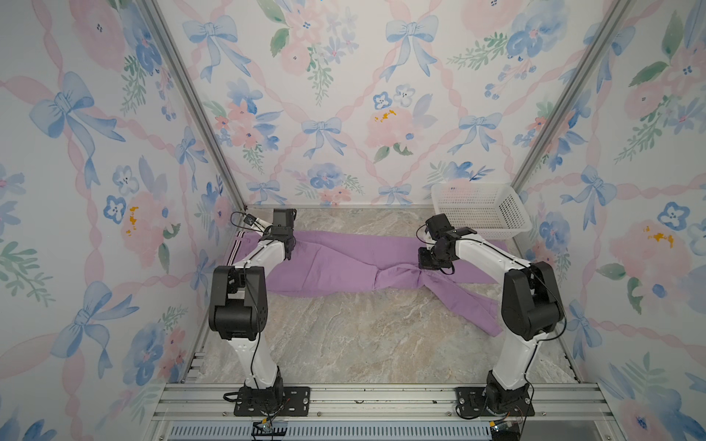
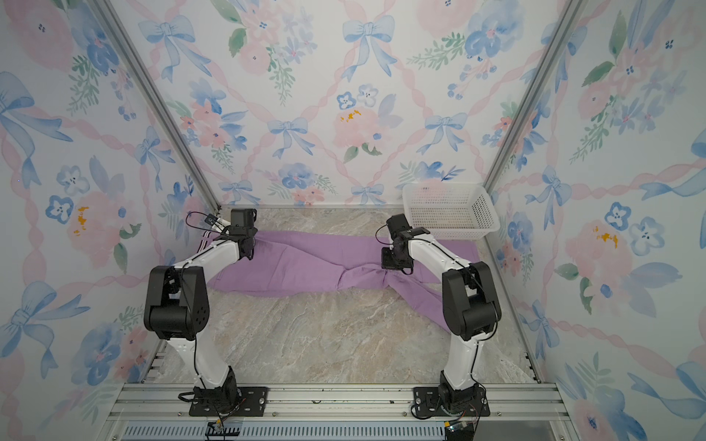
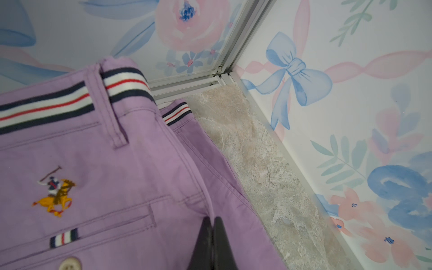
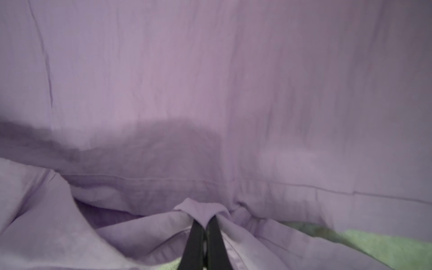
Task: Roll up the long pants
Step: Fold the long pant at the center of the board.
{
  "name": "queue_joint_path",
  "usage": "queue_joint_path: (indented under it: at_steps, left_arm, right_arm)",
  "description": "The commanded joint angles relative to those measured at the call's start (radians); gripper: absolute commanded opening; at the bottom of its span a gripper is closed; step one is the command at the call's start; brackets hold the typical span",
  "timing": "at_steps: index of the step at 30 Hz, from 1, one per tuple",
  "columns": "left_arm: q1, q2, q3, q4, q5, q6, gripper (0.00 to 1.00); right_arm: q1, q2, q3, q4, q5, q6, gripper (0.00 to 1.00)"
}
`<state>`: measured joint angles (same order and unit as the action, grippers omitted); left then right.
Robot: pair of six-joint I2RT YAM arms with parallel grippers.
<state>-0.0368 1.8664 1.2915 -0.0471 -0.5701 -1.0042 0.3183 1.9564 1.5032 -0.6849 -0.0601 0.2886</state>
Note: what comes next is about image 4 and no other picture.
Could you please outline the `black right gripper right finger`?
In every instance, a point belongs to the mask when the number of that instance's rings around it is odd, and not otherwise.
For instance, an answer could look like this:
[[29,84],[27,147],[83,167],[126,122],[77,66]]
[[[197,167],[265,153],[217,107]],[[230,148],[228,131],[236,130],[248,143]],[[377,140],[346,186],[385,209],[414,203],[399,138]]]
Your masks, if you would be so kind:
[[206,238],[207,269],[233,270],[216,216],[213,216],[207,225]]

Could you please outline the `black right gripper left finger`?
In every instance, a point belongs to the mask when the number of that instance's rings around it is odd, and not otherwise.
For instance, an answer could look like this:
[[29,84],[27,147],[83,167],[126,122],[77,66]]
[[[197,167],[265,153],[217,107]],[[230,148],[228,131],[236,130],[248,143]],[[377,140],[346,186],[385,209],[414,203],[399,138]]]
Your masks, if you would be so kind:
[[193,221],[178,270],[204,269],[204,241],[205,231],[196,221]]

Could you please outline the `purple long pants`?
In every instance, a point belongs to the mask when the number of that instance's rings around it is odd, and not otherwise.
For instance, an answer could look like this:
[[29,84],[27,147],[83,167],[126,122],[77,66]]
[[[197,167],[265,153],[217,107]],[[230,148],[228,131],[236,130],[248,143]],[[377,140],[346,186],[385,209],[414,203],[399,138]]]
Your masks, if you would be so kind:
[[430,1],[2,1],[1,268],[383,270],[432,239]]

